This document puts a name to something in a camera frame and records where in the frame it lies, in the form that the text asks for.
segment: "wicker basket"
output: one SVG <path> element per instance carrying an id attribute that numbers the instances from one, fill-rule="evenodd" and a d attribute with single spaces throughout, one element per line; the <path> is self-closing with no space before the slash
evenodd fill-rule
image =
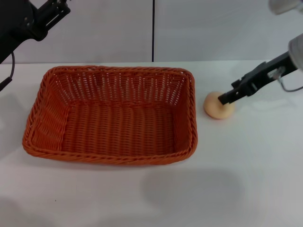
<path id="1" fill-rule="evenodd" d="M 23 147 L 36 157 L 164 165 L 197 146 L 192 74 L 175 68 L 60 66 L 43 77 Z"/>

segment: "black vertical line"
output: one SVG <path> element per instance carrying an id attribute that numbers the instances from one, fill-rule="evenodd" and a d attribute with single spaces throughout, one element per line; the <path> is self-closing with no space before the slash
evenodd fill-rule
<path id="1" fill-rule="evenodd" d="M 152 39 L 151 39 L 151 61 L 154 62 L 155 54 L 155 1 L 152 0 Z"/>

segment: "white tabletop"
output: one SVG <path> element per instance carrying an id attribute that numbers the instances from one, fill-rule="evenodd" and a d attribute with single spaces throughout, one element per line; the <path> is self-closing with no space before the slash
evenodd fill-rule
<path id="1" fill-rule="evenodd" d="M 239 100 L 235 115 L 210 119 L 202 103 L 261 61 L 116 63 L 167 66 L 196 79 L 198 147 L 168 166 L 114 167 L 32 157 L 21 146 L 45 72 L 62 64 L 16 65 L 0 92 L 2 227 L 301 227 L 303 91 L 273 82 Z M 0 78 L 10 73 L 0 66 Z M 285 78 L 303 86 L 303 73 Z"/>

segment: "white wall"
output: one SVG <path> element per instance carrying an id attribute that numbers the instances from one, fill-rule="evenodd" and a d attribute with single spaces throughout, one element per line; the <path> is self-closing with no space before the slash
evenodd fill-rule
<path id="1" fill-rule="evenodd" d="M 40 7 L 46 0 L 31 0 Z M 152 59 L 152 0 L 72 0 L 71 13 L 41 42 L 25 41 L 19 63 Z"/>
<path id="2" fill-rule="evenodd" d="M 274 16 L 268 0 L 156 0 L 155 61 L 272 59 L 303 32 L 303 16 Z"/>

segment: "round bun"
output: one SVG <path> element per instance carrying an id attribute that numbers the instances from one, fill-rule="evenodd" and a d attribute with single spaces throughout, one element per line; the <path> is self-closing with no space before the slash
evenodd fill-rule
<path id="1" fill-rule="evenodd" d="M 235 103 L 222 105 L 218 97 L 222 95 L 221 92 L 209 93 L 204 101 L 204 110 L 212 118 L 226 119 L 232 116 L 235 112 Z"/>

